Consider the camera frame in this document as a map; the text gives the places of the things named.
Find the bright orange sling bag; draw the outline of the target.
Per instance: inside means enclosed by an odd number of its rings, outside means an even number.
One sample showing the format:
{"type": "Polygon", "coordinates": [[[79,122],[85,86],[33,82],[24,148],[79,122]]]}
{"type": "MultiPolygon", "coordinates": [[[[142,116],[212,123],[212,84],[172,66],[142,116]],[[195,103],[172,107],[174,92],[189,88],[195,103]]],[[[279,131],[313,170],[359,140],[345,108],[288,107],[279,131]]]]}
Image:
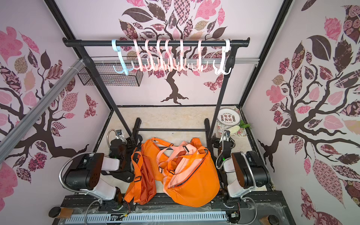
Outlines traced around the bright orange sling bag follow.
{"type": "Polygon", "coordinates": [[[174,202],[196,208],[216,197],[220,183],[210,151],[199,138],[193,138],[190,144],[196,147],[194,153],[178,157],[178,165],[175,165],[176,158],[171,159],[162,183],[164,193],[174,202]]]}

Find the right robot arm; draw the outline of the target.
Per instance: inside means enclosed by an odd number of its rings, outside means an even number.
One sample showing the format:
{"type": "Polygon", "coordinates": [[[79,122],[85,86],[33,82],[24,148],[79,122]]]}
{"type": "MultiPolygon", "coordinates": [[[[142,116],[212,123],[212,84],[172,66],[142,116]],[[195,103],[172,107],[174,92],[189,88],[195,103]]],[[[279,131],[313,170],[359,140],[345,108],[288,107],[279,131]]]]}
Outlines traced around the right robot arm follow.
{"type": "Polygon", "coordinates": [[[223,185],[229,197],[242,198],[256,188],[270,183],[269,171],[257,152],[232,152],[236,143],[231,138],[229,130],[225,130],[220,138],[213,136],[211,144],[213,148],[218,149],[216,168],[224,175],[236,175],[234,181],[225,182],[223,185]]]}

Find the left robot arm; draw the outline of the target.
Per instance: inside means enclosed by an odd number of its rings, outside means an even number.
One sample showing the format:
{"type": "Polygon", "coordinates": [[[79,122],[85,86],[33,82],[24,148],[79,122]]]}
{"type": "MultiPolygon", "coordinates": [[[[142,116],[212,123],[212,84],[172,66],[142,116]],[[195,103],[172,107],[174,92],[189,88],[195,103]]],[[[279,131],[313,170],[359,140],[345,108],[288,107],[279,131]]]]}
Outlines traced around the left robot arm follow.
{"type": "Polygon", "coordinates": [[[62,187],[74,193],[90,195],[101,201],[122,201],[121,191],[104,181],[101,176],[111,176],[131,183],[134,172],[130,154],[136,141],[131,136],[125,138],[121,130],[111,129],[115,139],[106,138],[109,154],[83,152],[73,156],[59,172],[62,187]]]}

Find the salmon pink sling bag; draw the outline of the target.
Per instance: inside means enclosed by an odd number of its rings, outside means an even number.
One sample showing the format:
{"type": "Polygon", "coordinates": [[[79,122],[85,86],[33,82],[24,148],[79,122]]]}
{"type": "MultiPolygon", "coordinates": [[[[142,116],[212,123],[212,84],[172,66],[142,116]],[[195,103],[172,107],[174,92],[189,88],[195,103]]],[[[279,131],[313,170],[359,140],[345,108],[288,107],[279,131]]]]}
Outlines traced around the salmon pink sling bag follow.
{"type": "Polygon", "coordinates": [[[182,155],[189,155],[194,153],[196,147],[190,143],[183,141],[180,146],[170,146],[161,150],[156,157],[158,171],[163,175],[162,180],[167,176],[166,166],[167,163],[176,158],[175,165],[178,165],[182,155]]]}

